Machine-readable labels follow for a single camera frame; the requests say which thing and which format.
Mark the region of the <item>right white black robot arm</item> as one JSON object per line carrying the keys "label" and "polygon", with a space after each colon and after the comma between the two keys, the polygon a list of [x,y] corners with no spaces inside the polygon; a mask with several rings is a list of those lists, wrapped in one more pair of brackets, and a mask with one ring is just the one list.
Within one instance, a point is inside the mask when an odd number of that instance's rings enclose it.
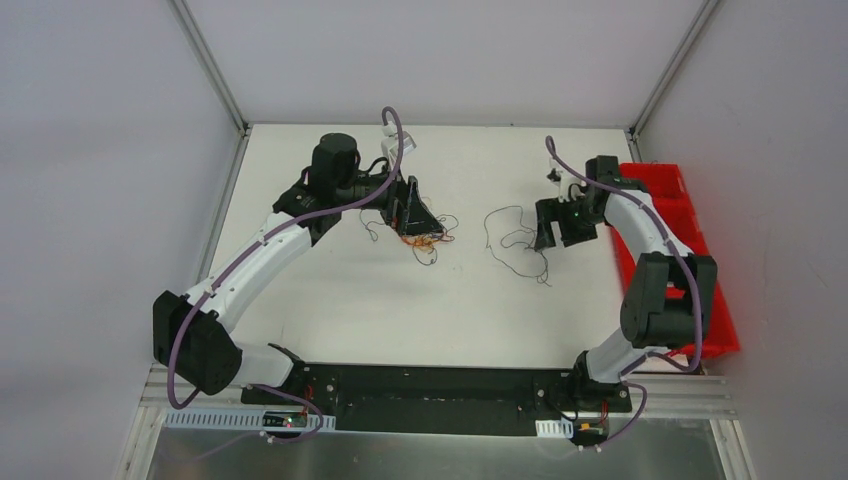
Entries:
{"label": "right white black robot arm", "polygon": [[548,179],[559,195],[536,201],[537,252],[597,237],[600,224],[623,240],[635,263],[620,307],[618,328],[582,352],[560,388],[567,409],[590,410],[627,394],[625,375],[649,358],[692,345],[700,350],[709,328],[717,265],[680,240],[654,206],[647,185],[623,175],[615,156],[585,164],[578,196],[563,183],[567,168],[555,161]]}

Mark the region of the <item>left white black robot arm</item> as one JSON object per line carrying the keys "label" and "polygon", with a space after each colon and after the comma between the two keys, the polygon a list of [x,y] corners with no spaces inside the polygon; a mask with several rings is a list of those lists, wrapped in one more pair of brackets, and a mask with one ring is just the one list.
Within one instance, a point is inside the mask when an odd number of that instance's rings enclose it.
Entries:
{"label": "left white black robot arm", "polygon": [[421,200],[417,179],[399,168],[415,147],[409,133],[385,127],[381,157],[363,170],[352,136],[323,135],[299,180],[226,265],[186,293],[164,291],[154,301],[154,356],[167,369],[167,387],[182,378],[197,393],[215,395],[232,384],[263,384],[279,403],[297,402],[305,378],[293,370],[295,356],[273,344],[238,343],[231,334],[258,294],[346,210],[379,212],[401,238],[443,233]]}

